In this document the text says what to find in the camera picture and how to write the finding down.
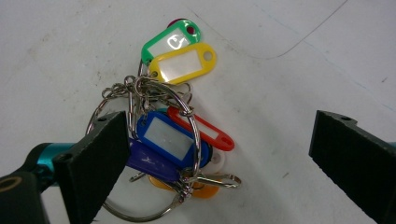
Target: black rubber pad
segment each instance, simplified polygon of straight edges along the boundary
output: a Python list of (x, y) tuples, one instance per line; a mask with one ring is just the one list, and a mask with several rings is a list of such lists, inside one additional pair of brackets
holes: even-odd
[(92, 223), (129, 158), (124, 112), (99, 118), (94, 129), (54, 158), (70, 223)]
[(396, 223), (396, 148), (356, 124), (318, 111), (309, 155), (369, 217)]

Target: yellow key tag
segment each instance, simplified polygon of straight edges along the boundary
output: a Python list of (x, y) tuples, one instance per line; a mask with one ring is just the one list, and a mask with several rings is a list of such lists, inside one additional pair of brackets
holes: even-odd
[(196, 43), (155, 57), (148, 69), (162, 82), (178, 84), (210, 72), (216, 52), (205, 43)]

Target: plastic key tag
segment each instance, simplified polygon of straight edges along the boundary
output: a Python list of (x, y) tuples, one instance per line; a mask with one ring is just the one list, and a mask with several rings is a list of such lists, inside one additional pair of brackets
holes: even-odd
[(160, 54), (198, 43), (201, 33), (192, 21), (179, 20), (147, 42), (142, 48), (142, 61), (148, 65)]
[[(140, 141), (152, 148), (178, 168), (192, 167), (194, 143), (192, 134), (170, 120), (165, 114), (157, 111), (148, 112), (137, 122), (137, 135)], [(209, 146), (201, 141), (201, 167), (211, 157)]]
[(162, 82), (179, 84), (210, 72), (215, 64), (212, 47), (197, 43), (155, 57), (148, 69), (152, 77)]
[[(179, 110), (177, 108), (169, 106), (167, 114), (172, 121), (187, 130), (191, 130), (189, 121), (186, 117), (183, 117), (179, 114)], [(227, 133), (221, 131), (196, 115), (194, 115), (194, 117), (198, 129), (200, 130), (201, 138), (208, 144), (223, 151), (230, 151), (234, 148), (233, 139)]]
[[(149, 176), (148, 179), (149, 182), (151, 182), (151, 184), (157, 188), (172, 190), (153, 176)], [(219, 187), (205, 185), (202, 183), (194, 183), (192, 187), (194, 188), (194, 191), (192, 192), (192, 197), (195, 198), (208, 199), (213, 197), (219, 191)]]
[(180, 179), (180, 173), (172, 162), (137, 140), (130, 138), (130, 143), (131, 156), (127, 166), (166, 182)]

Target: orange key tag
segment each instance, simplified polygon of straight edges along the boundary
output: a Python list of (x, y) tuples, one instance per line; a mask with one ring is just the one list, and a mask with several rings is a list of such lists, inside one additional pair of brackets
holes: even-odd
[[(172, 190), (168, 186), (166, 186), (163, 182), (160, 180), (156, 179), (155, 177), (152, 177), (151, 175), (148, 176), (149, 182), (151, 182), (152, 185), (159, 189), (167, 189), (167, 190)], [(194, 183), (193, 186), (194, 192), (192, 193), (192, 197), (195, 198), (202, 198), (202, 199), (208, 199), (213, 197), (218, 191), (219, 187), (216, 186), (210, 186), (210, 185), (205, 185), (202, 183)]]

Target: key tag label window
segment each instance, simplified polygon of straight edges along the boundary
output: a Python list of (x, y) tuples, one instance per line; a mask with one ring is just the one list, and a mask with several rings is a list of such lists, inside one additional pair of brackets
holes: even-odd
[[(183, 117), (179, 114), (179, 110), (177, 108), (169, 106), (167, 114), (172, 121), (189, 131), (191, 130), (189, 121), (186, 117)], [(208, 144), (223, 151), (231, 151), (234, 148), (233, 139), (227, 133), (216, 128), (197, 115), (194, 115), (194, 117), (198, 129), (200, 130), (201, 138)]]
[[(148, 112), (137, 122), (137, 135), (140, 141), (152, 148), (179, 168), (192, 167), (194, 143), (192, 134), (174, 123), (161, 112)], [(210, 149), (201, 141), (201, 167), (210, 160)]]
[(132, 138), (130, 144), (131, 156), (126, 162), (127, 166), (166, 182), (180, 179), (177, 167), (168, 159)]
[(212, 47), (197, 43), (157, 56), (148, 69), (151, 77), (161, 82), (179, 84), (210, 72), (216, 59)]
[(156, 56), (198, 43), (201, 32), (192, 21), (180, 20), (152, 38), (142, 48), (142, 61), (148, 65)]

